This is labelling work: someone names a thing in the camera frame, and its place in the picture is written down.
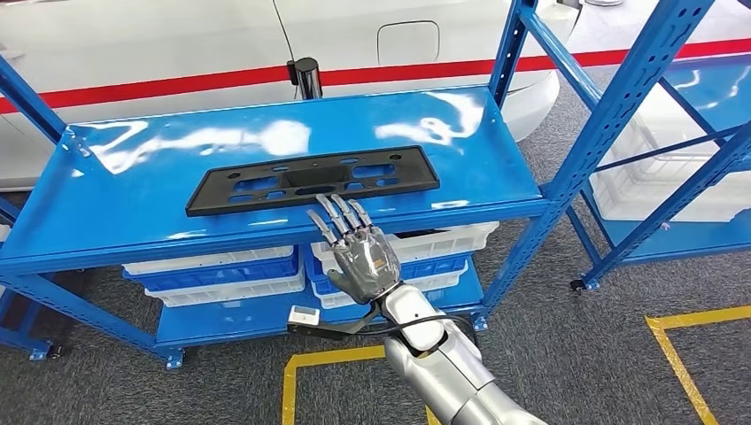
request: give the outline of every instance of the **yellow tape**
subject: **yellow tape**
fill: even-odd
[[[749,318],[751,318],[751,305],[724,308],[721,310],[710,310],[708,312],[678,314],[675,316],[667,316],[654,319],[660,322],[661,328],[674,329]]]
[[[691,401],[696,413],[704,422],[704,425],[717,425],[715,415],[709,411],[709,406],[704,397],[699,393],[696,384],[686,370],[683,360],[680,359],[673,343],[665,333],[667,329],[687,328],[689,326],[706,325],[709,323],[719,323],[722,321],[736,321],[739,319],[751,319],[751,305],[741,307],[724,308],[721,310],[710,310],[707,312],[677,314],[666,317],[646,317],[647,326],[652,329],[654,339],[660,345],[662,352],[673,367],[678,380],[680,381],[685,394]]]
[[[330,352],[309,352],[295,354],[284,367],[284,384],[282,392],[282,425],[295,425],[295,398],[298,391],[298,368],[344,363],[346,361],[382,359],[386,356],[382,345],[373,347],[350,348]],[[436,416],[426,406],[428,425],[441,425]]]

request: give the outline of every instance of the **shelf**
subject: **shelf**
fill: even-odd
[[[476,310],[483,290],[475,265],[469,262],[469,269],[461,276],[458,285],[432,290],[426,295],[436,308],[447,313],[471,313]],[[321,302],[313,294],[309,283],[305,290],[294,294],[163,307],[157,329],[157,346],[187,347],[283,334],[293,305],[321,308]],[[366,305],[349,305],[321,309],[321,318],[332,323],[355,321],[367,312]]]
[[[751,120],[751,54],[673,63],[663,76],[715,130]],[[751,169],[751,155],[738,167]]]
[[[321,240],[309,205],[185,215],[210,168],[420,145],[440,188],[363,199],[386,232],[540,215],[485,86],[71,125],[0,250],[29,274]]]
[[[594,202],[592,186],[581,192],[611,246],[618,245],[641,221],[603,220]],[[670,229],[658,230],[623,263],[681,259],[751,249],[751,210],[729,222],[672,221]]]

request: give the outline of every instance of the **blue shelving unit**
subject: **blue shelving unit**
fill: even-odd
[[[5,319],[6,314],[11,306],[12,300],[16,297],[11,290],[0,291],[0,322]],[[23,315],[20,324],[16,328],[0,327],[0,345],[6,345],[29,353],[30,360],[46,359],[52,343],[49,341],[39,341],[28,336],[31,327],[34,325],[36,315],[39,313],[40,305],[30,302]]]
[[[293,304],[316,307],[318,300],[307,289],[164,308],[154,336],[39,274],[321,240],[305,215],[309,206],[193,218],[184,206],[209,168],[419,145],[441,186],[364,199],[385,232],[529,219],[487,291],[470,265],[457,286],[429,293],[437,306],[470,314],[476,328],[484,328],[712,3],[661,1],[604,93],[537,17],[536,0],[512,3],[487,86],[66,126],[0,61],[0,90],[58,144],[0,249],[0,277],[18,293],[179,367],[184,347],[282,333]],[[561,169],[543,186],[500,114],[528,33],[592,109]],[[340,322],[362,313],[363,307],[351,306],[322,314]]]
[[[596,288],[614,267],[751,249],[751,209],[729,222],[670,222],[701,192],[729,173],[751,169],[751,55],[685,60],[672,64],[660,84],[707,133],[667,149],[716,143],[719,151],[644,221],[604,220],[588,184],[581,195],[608,242],[604,257],[595,249],[573,209],[568,216],[592,260],[592,270],[574,286]],[[618,161],[627,164],[638,158]]]

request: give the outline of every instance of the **black cable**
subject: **black cable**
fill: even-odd
[[[360,332],[357,332],[355,335],[360,335],[360,336],[386,335],[386,334],[390,334],[391,332],[396,332],[398,330],[401,330],[403,328],[409,328],[410,326],[419,325],[420,323],[425,323],[426,321],[458,321],[459,323],[463,323],[467,325],[469,329],[472,329],[472,330],[475,329],[475,327],[472,326],[472,322],[470,322],[464,317],[456,316],[453,314],[442,314],[439,316],[421,317],[420,319],[408,321],[407,323],[402,323],[400,325],[395,325],[386,329],[360,331]],[[472,342],[475,343],[475,345],[479,348],[480,344],[477,342],[477,333],[471,332],[471,334],[472,334],[471,335]]]

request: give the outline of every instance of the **white label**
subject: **white label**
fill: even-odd
[[[321,320],[321,310],[316,308],[301,307],[299,305],[293,305],[290,309],[290,318],[288,321],[293,323],[300,323],[309,326],[318,326]]]

